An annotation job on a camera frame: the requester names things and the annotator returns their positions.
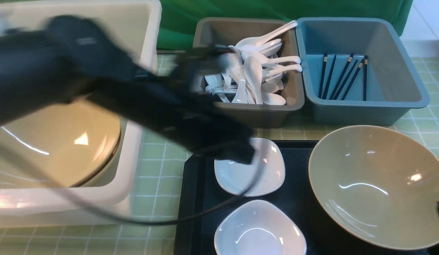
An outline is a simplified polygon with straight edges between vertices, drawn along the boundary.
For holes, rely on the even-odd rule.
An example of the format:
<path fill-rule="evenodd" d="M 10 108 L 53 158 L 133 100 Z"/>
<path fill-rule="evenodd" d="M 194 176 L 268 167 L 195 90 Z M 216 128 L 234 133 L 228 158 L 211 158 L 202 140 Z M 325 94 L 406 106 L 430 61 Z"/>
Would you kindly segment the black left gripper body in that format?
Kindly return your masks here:
<path fill-rule="evenodd" d="M 224 113 L 211 96 L 180 89 L 163 92 L 159 133 L 195 155 L 249 165 L 251 129 Z"/>

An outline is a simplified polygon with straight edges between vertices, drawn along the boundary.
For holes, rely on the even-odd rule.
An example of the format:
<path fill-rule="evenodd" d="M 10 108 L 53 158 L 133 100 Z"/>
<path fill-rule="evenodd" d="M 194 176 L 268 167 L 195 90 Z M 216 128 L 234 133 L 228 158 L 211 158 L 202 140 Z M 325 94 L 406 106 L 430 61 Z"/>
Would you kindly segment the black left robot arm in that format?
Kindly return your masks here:
<path fill-rule="evenodd" d="M 195 155 L 250 164 L 252 129 L 192 91 L 201 74 L 218 74 L 225 46 L 192 48 L 167 76 L 134 62 L 93 19 L 55 16 L 42 30 L 0 37 L 0 126 L 85 97 Z"/>

